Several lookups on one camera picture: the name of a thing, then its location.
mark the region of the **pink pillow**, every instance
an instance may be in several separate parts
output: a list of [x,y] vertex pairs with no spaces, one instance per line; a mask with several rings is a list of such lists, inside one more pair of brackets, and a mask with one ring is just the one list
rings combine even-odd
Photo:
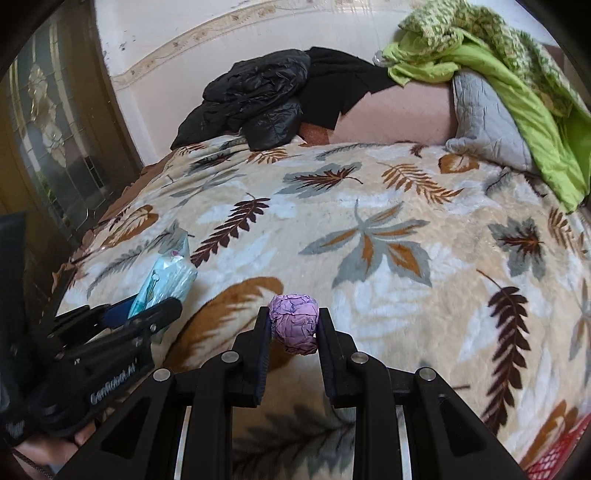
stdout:
[[408,140],[444,145],[456,135],[451,83],[408,82],[381,92],[367,93],[335,130],[328,130],[331,144],[341,142],[392,144]]

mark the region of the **blue package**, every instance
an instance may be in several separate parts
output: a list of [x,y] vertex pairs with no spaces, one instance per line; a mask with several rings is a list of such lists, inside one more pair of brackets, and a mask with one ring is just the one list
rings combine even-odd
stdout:
[[139,290],[128,318],[170,297],[184,302],[197,277],[197,268],[191,263],[186,230],[177,228],[158,254],[158,260]]

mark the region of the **green blanket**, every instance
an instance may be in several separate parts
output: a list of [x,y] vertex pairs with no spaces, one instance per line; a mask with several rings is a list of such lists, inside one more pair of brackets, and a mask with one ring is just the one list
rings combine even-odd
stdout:
[[515,119],[544,180],[569,211],[589,193],[591,115],[546,49],[496,13],[432,0],[409,15],[384,51],[389,75],[445,82],[460,66],[483,74]]

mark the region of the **bed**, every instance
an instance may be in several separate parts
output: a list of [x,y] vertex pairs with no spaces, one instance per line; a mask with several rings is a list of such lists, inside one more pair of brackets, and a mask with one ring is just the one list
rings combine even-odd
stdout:
[[[227,135],[152,176],[89,237],[60,311],[137,293],[187,230],[198,276],[157,365],[201,366],[300,293],[386,365],[435,368],[523,468],[588,413],[589,226],[535,177],[439,146]],[[235,413],[236,478],[350,477],[354,415],[327,406],[319,367],[273,345],[262,406]]]

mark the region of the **black jacket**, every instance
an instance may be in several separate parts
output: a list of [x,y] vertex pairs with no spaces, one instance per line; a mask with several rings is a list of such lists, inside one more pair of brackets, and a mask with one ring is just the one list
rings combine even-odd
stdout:
[[309,68],[310,58],[300,50],[235,63],[205,88],[203,103],[179,126],[170,148],[238,132],[243,126],[251,150],[288,143],[301,121],[300,105],[290,97],[306,83]]

